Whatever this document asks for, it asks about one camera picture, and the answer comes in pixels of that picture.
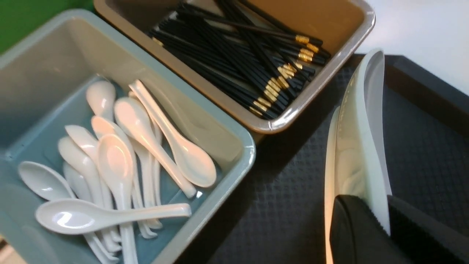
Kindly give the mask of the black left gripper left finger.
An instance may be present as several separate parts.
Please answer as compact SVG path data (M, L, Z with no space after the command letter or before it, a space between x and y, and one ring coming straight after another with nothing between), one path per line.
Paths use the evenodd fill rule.
M359 197L335 197L329 235L334 264L412 263Z

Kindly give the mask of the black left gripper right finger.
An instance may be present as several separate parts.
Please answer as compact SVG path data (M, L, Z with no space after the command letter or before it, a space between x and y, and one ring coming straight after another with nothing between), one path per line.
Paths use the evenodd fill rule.
M467 264L468 237L388 196L391 239L412 264Z

